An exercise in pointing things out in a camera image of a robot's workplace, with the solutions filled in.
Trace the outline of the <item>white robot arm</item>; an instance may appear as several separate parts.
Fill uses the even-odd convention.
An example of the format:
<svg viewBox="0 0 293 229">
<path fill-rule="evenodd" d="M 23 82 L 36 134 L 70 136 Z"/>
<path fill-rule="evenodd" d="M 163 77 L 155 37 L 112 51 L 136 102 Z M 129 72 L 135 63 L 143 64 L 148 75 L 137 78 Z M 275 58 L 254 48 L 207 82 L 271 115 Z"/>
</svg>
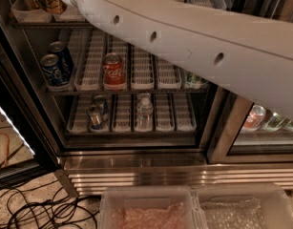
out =
<svg viewBox="0 0 293 229">
<path fill-rule="evenodd" d="M 62 0 L 106 33 L 293 120 L 293 23 L 171 0 Z"/>
</svg>

